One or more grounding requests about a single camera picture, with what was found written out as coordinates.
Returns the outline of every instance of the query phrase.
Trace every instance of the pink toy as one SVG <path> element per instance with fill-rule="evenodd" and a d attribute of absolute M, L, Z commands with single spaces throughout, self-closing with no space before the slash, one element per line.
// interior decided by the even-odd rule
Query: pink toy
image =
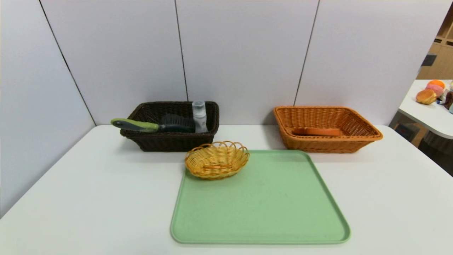
<path fill-rule="evenodd" d="M 428 84 L 426 85 L 426 88 L 425 89 L 432 89 L 434 90 L 434 92 L 436 93 L 436 96 L 437 97 L 440 97 L 440 95 L 442 95 L 443 93 L 443 88 L 438 86 L 438 85 L 434 85 L 434 84 Z"/>

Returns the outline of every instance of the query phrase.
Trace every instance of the bottle cap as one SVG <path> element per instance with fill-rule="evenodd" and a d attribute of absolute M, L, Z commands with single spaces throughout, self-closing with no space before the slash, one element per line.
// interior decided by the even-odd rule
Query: bottle cap
<path fill-rule="evenodd" d="M 194 101 L 192 103 L 193 116 L 197 118 L 202 118 L 206 116 L 206 108 L 204 101 Z"/>

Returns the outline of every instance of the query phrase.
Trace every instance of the orange wicker basket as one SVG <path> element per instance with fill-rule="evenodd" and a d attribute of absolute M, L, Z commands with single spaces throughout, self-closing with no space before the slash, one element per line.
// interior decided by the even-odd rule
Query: orange wicker basket
<path fill-rule="evenodd" d="M 186 167 L 196 177 L 220 180 L 237 174 L 249 160 L 240 142 L 214 142 L 196 147 L 186 154 Z"/>
<path fill-rule="evenodd" d="M 383 138 L 371 123 L 347 107 L 279 106 L 274 115 L 283 143 L 292 150 L 352 153 Z"/>

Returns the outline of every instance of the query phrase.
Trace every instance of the green brush handle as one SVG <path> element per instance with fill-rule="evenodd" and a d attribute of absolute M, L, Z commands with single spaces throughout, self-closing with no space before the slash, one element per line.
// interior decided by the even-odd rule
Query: green brush handle
<path fill-rule="evenodd" d="M 132 131 L 141 131 L 155 133 L 159 129 L 159 125 L 150 122 L 135 121 L 127 118 L 114 118 L 110 124 L 117 128 L 127 129 Z"/>

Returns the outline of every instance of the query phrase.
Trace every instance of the orange ball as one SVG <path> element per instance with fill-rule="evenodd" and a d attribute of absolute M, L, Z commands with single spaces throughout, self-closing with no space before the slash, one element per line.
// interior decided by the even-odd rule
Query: orange ball
<path fill-rule="evenodd" d="M 441 87 L 442 89 L 445 88 L 445 83 L 443 83 L 442 81 L 439 81 L 439 80 L 432 80 L 432 81 L 428 82 L 428 84 L 437 85 L 437 86 Z"/>

